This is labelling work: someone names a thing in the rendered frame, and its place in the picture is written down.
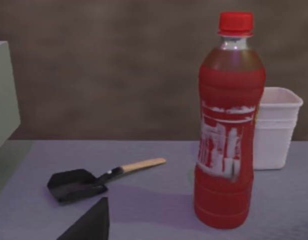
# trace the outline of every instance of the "bottle cap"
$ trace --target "bottle cap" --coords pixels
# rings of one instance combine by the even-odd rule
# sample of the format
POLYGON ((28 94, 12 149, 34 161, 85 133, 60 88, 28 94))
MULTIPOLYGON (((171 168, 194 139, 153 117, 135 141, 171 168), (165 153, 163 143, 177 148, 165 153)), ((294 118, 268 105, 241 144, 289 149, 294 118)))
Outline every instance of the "bottle cap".
POLYGON ((221 12, 218 34, 224 36, 252 36, 253 14, 242 11, 221 12))

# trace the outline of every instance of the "wooden handle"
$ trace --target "wooden handle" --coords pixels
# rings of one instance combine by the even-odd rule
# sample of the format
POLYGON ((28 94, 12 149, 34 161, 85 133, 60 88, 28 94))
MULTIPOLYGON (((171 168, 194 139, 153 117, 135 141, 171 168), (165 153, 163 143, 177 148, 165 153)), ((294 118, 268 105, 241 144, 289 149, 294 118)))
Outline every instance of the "wooden handle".
POLYGON ((139 162, 128 164, 128 165, 122 165, 121 168, 124 170, 124 173, 128 173, 131 171, 144 169, 144 168, 148 168, 148 167, 152 167, 152 166, 156 166, 156 165, 160 165, 164 163, 166 163, 166 159, 154 158, 154 159, 139 161, 139 162))

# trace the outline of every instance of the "brown background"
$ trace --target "brown background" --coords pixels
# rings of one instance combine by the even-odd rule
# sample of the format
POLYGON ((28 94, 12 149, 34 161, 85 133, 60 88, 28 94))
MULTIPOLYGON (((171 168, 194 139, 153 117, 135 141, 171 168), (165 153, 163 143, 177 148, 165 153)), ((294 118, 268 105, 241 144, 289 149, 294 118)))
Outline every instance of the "brown background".
POLYGON ((294 139, 308 140, 308 0, 0 0, 13 138, 197 139, 197 69, 231 10, 254 12, 267 86, 304 99, 294 139))

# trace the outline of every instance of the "hand shovel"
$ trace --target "hand shovel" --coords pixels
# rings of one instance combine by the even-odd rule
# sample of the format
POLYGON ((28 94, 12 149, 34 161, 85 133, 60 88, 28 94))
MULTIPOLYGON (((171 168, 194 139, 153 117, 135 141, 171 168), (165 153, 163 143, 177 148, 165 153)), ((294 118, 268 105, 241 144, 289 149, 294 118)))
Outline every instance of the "hand shovel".
POLYGON ((85 169, 59 172, 51 176, 47 188, 60 203, 77 201, 106 192, 108 188, 104 184, 115 177, 164 163, 166 163, 164 158, 139 161, 116 167, 100 177, 93 176, 85 169))

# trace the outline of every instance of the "red bottle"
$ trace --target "red bottle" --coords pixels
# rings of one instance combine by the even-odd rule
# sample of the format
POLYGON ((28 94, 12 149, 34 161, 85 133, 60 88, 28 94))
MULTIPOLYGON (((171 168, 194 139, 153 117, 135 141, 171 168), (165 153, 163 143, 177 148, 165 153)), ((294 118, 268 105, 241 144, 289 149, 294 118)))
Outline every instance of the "red bottle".
POLYGON ((218 229, 243 224, 253 184, 253 136, 265 70, 248 44, 253 15, 220 14, 221 43, 199 70, 201 138, 194 208, 218 229))

